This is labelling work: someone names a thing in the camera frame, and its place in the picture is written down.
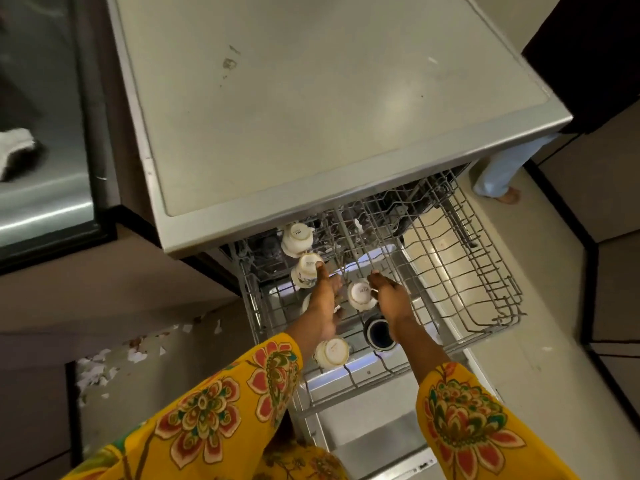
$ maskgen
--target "stainless steel surface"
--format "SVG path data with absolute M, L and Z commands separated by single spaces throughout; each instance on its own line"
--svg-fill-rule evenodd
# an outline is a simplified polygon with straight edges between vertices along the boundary
M 34 170 L 0 183 L 0 246 L 6 246 L 92 221 L 93 201 L 69 0 L 0 0 L 0 6 L 6 26 L 0 129 L 26 127 L 45 149 Z
M 447 0 L 429 1 L 448 3 Z M 286 184 L 278 184 L 260 192 L 215 203 L 187 213 L 171 213 L 168 211 L 163 197 L 169 190 L 163 189 L 161 186 L 158 164 L 154 159 L 148 128 L 146 128 L 145 117 L 149 118 L 150 115 L 148 112 L 143 115 L 139 88 L 136 87 L 138 78 L 134 78 L 132 67 L 132 63 L 136 61 L 132 61 L 131 54 L 128 52 L 127 39 L 118 12 L 117 1 L 109 0 L 140 156 L 147 177 L 156 226 L 164 250 L 176 257 L 192 254 L 212 245 L 219 245 L 265 231 L 273 225 L 303 218 L 309 213 L 321 212 L 337 205 L 347 204 L 349 201 L 388 190 L 396 185 L 425 177 L 436 171 L 451 168 L 487 153 L 562 128 L 571 120 L 571 115 L 562 103 L 530 71 L 521 56 L 504 42 L 475 4 L 469 0 L 466 1 L 468 5 L 457 6 L 460 8 L 460 15 L 468 16 L 469 10 L 471 10 L 474 16 L 479 17 L 475 20 L 482 22 L 482 33 L 489 30 L 493 34 L 492 40 L 501 45 L 502 55 L 508 54 L 508 60 L 515 60 L 520 64 L 520 70 L 527 74 L 529 83 L 534 81 L 532 87 L 535 87 L 537 91 L 547 93 L 546 102 L 500 116 L 487 116 L 486 120 L 470 125 L 461 123 L 459 126 L 452 127 L 441 134 L 426 137 L 419 142 L 406 141 L 402 145 L 394 147 L 393 151 L 381 152 L 340 168 L 318 171 L 315 175 L 299 178 Z M 473 40 L 471 39 L 473 37 L 460 39 L 462 35 L 459 32 L 450 34 L 446 32 L 446 28 L 443 28 L 443 32 L 437 37 L 434 36 L 434 40 L 429 43 L 435 43 L 436 39 L 442 41 L 455 37 L 458 37 L 460 42 L 457 47 L 468 50 L 472 45 Z M 465 57 L 461 55 L 460 60 L 465 60 Z M 495 72 L 495 78 L 502 77 L 500 67 L 496 67 Z M 436 77 L 434 80 L 441 82 L 445 79 L 449 80 L 449 76 L 443 76 L 443 78 Z M 465 81 L 465 87 L 473 86 L 473 80 Z M 475 109 L 482 106 L 483 104 L 478 104 Z M 432 120 L 437 117 L 437 114 L 433 114 Z M 211 161 L 210 158 L 205 160 L 205 165 L 208 165 L 207 171 L 216 173 L 218 169 L 213 168 Z M 185 170 L 186 175 L 189 174 L 188 168 L 181 168 Z
M 464 349 L 523 315 L 519 288 L 450 171 L 303 221 L 316 229 L 313 251 L 346 284 L 372 269 L 404 284 L 416 319 L 473 371 Z M 272 229 L 232 246 L 257 342 L 284 331 L 310 292 L 291 282 L 296 260 L 281 252 L 281 234 Z M 364 323 L 379 309 L 357 312 L 345 297 L 341 306 L 338 334 L 349 343 L 349 361 L 325 371 L 309 360 L 290 409 L 300 436 L 344 456 L 356 477 L 369 476 L 425 450 L 411 416 L 418 385 L 401 347 L 377 352 L 367 345 Z M 393 447 L 389 431 L 402 437 Z M 375 444 L 381 452 L 369 454 Z

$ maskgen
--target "upper dishwasher rack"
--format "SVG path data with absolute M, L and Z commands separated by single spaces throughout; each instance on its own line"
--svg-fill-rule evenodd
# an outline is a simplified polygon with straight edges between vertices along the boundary
M 519 322 L 522 293 L 452 171 L 353 201 L 302 220 L 315 228 L 312 250 L 345 285 L 372 269 L 402 283 L 416 319 L 453 354 Z M 280 249 L 272 229 L 231 246 L 257 342 L 284 331 L 311 290 L 297 289 L 296 259 Z M 401 347 L 372 350 L 364 322 L 380 311 L 358 312 L 344 295 L 338 334 L 349 343 L 347 364 L 322 370 L 308 360 L 294 397 L 308 416 L 400 376 L 410 367 Z

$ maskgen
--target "bare foot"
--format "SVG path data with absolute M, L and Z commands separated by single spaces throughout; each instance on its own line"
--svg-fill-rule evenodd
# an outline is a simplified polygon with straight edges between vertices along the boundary
M 509 187 L 507 193 L 502 197 L 495 197 L 498 202 L 505 203 L 507 205 L 515 205 L 520 201 L 520 191 L 518 189 L 514 189 L 513 187 Z

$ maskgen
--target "yellow floral sleeve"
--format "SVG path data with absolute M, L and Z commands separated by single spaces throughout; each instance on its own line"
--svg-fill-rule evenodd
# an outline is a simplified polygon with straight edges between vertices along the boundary
M 429 373 L 420 385 L 416 411 L 448 479 L 578 480 L 459 363 Z
M 302 366 L 298 346 L 281 333 L 101 449 L 65 480 L 250 479 Z

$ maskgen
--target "hand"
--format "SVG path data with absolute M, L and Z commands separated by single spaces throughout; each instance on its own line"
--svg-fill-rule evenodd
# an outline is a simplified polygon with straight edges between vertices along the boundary
M 322 261 L 316 263 L 318 278 L 316 286 L 311 292 L 309 307 L 305 315 L 313 317 L 321 324 L 320 341 L 329 340 L 335 336 L 336 325 L 342 319 L 344 310 L 341 308 L 337 313 L 335 309 L 335 297 L 338 290 L 342 288 L 342 279 L 339 274 L 329 277 L 329 272 Z
M 404 286 L 383 276 L 377 269 L 373 270 L 367 279 L 373 288 L 372 295 L 377 298 L 380 311 L 389 323 L 391 338 L 398 342 L 399 325 L 405 320 L 415 322 L 409 293 Z

